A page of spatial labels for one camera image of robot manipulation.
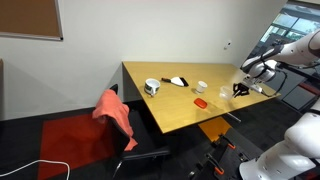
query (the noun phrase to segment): cup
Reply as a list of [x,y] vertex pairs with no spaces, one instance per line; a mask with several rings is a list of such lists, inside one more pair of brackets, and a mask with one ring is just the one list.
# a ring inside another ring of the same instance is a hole
[[230,100],[233,97],[233,91],[228,86],[220,87],[220,98]]
[[207,83],[203,82],[203,81],[199,81],[198,82],[198,86],[196,89],[196,93],[200,94],[203,93],[203,91],[208,87]]
[[156,95],[159,88],[160,88],[160,82],[153,78],[147,79],[144,85],[144,91],[150,94],[152,97]]

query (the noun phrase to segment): red mat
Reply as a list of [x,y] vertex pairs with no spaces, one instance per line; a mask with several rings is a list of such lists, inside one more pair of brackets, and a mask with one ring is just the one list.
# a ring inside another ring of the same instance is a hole
[[[71,169],[111,157],[114,154],[106,124],[91,114],[47,121],[43,125],[40,159],[62,161]],[[60,164],[39,164],[38,179],[67,172]]]

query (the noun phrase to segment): chair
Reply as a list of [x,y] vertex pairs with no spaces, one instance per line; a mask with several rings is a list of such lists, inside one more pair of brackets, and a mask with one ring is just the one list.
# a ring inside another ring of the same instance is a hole
[[[115,93],[117,94],[118,85],[115,84],[110,89],[115,91]],[[119,168],[125,161],[144,158],[155,158],[159,156],[164,157],[170,154],[170,149],[168,146],[163,144],[159,145],[156,141],[153,140],[151,135],[148,133],[147,128],[145,127],[138,111],[130,111],[128,116],[130,125],[134,132],[133,138],[138,142],[138,145],[135,146],[131,151],[124,151],[126,144],[128,144],[129,142],[129,136],[121,129],[115,119],[109,118],[113,124],[113,128],[115,128],[112,131],[115,131],[114,133],[120,134],[120,137],[126,137],[117,138],[114,141],[114,148],[116,149],[115,154],[120,158],[120,162],[116,166],[112,178],[115,178]]]

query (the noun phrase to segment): mug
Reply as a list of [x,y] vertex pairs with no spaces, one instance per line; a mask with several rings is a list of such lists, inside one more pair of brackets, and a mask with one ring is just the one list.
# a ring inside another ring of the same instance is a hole
[[149,78],[144,85],[144,91],[150,94],[152,97],[158,92],[160,88],[160,82],[156,79]]

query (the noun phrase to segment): white cable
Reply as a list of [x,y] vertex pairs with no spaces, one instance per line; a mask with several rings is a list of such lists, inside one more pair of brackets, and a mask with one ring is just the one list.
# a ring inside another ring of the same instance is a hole
[[69,175],[70,175],[70,166],[69,166],[69,164],[67,164],[67,163],[65,163],[65,162],[48,161],[48,160],[36,160],[36,161],[33,161],[33,162],[31,162],[31,163],[29,163],[29,164],[27,164],[27,165],[25,165],[25,166],[22,166],[22,167],[20,167],[20,168],[18,168],[18,169],[16,169],[16,170],[13,170],[13,171],[11,171],[11,172],[8,172],[8,173],[5,173],[5,174],[0,174],[0,177],[8,176],[8,175],[10,175],[10,174],[12,174],[12,173],[15,173],[15,172],[17,172],[17,171],[20,171],[21,169],[26,168],[26,167],[34,164],[34,163],[37,163],[37,162],[45,162],[45,163],[64,164],[64,165],[66,165],[67,168],[68,168],[67,180],[69,179]]

